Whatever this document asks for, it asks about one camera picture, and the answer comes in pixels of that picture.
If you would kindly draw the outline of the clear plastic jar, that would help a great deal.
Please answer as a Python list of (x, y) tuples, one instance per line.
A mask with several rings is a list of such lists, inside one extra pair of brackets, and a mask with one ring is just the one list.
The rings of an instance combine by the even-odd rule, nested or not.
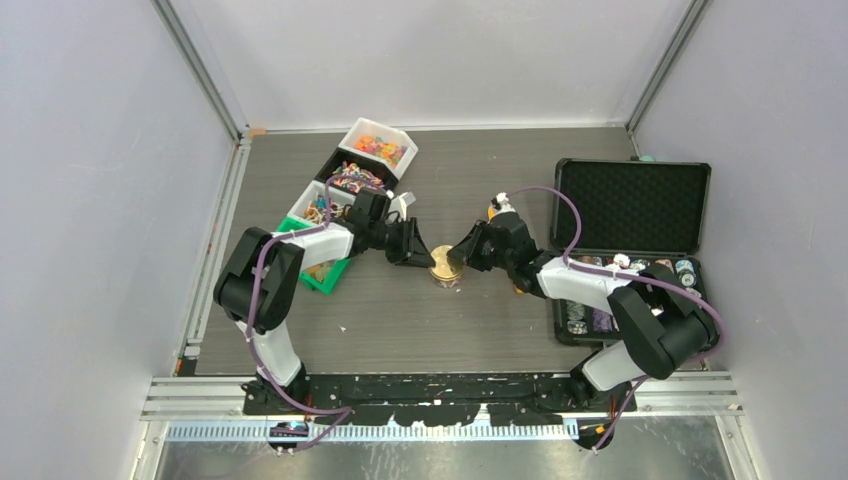
[(439, 275), (435, 272), (431, 272), (431, 277), (433, 279), (433, 282), (437, 286), (439, 286), (440, 288), (444, 288), (444, 289), (455, 288), (460, 283), (460, 280), (461, 280), (460, 274), (443, 276), (443, 275)]

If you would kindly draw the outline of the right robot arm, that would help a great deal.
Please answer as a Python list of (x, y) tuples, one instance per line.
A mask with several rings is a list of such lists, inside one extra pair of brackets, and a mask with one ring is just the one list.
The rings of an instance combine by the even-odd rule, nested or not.
[(501, 269), (520, 291), (569, 300), (612, 316), (619, 339), (574, 367), (568, 388), (574, 403), (596, 410), (611, 390), (633, 380), (664, 380), (683, 363), (721, 341), (721, 318), (687, 291), (663, 265), (641, 271), (611, 270), (536, 245), (508, 196), (491, 201), (492, 216), (479, 220), (447, 256), (477, 271)]

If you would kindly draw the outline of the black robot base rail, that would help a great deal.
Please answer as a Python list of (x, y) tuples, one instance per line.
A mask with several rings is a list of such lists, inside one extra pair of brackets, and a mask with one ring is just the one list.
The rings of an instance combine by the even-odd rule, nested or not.
[(491, 425), (554, 425), (569, 413), (602, 419), (622, 410), (632, 389), (609, 392), (554, 373), (453, 373), (330, 375), (297, 381), (294, 400), (309, 407), (306, 417), (322, 426), (467, 426), (486, 417)]

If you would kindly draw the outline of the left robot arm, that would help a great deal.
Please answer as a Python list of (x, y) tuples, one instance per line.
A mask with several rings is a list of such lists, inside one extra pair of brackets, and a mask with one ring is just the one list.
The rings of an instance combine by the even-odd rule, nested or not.
[(283, 233), (258, 227), (240, 237), (213, 291), (213, 300), (242, 331), (268, 400), (293, 414), (309, 391), (306, 369), (295, 352), (285, 319), (301, 273), (367, 250), (385, 254), (396, 266), (432, 268), (435, 261), (417, 220), (392, 213), (392, 196), (360, 190), (352, 204), (320, 226)]

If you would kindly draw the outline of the green candy bin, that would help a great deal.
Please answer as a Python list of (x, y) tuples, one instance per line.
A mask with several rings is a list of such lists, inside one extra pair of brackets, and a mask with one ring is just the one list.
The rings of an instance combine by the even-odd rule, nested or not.
[[(292, 216), (286, 216), (277, 227), (277, 232), (286, 233), (290, 231), (306, 230), (314, 227), (314, 224), (307, 221)], [(341, 259), (309, 267), (300, 273), (299, 280), (309, 290), (319, 291), (325, 295), (330, 295), (343, 272), (347, 269), (349, 263), (349, 259)]]

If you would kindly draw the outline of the white lollipop bin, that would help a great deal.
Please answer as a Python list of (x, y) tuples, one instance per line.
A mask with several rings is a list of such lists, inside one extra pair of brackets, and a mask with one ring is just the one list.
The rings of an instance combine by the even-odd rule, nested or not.
[(355, 196), (319, 181), (312, 181), (289, 209), (288, 217), (307, 224), (319, 225), (326, 218), (342, 215), (345, 207), (354, 203)]

